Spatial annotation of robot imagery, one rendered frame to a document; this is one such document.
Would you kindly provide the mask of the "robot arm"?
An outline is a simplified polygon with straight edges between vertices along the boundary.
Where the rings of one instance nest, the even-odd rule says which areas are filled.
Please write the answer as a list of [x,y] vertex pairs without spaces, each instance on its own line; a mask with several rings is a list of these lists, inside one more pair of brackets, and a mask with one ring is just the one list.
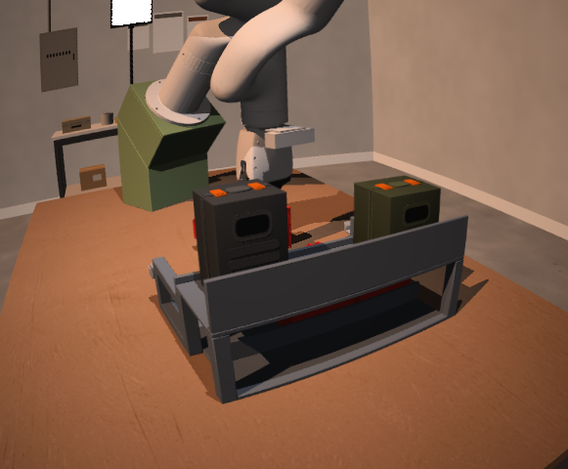
[[195,0],[227,17],[194,27],[166,79],[148,88],[148,107],[171,124],[199,125],[210,113],[204,95],[211,89],[221,102],[240,102],[242,125],[269,131],[265,148],[315,142],[315,128],[283,124],[288,122],[285,46],[321,31],[343,1]]

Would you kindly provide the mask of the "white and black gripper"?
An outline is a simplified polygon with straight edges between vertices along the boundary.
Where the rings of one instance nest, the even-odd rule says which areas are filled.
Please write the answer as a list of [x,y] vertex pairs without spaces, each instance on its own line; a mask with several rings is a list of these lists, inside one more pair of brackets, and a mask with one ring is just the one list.
[[240,130],[237,179],[240,182],[259,179],[281,189],[291,179],[292,148],[265,148],[265,133],[268,132],[247,125]]

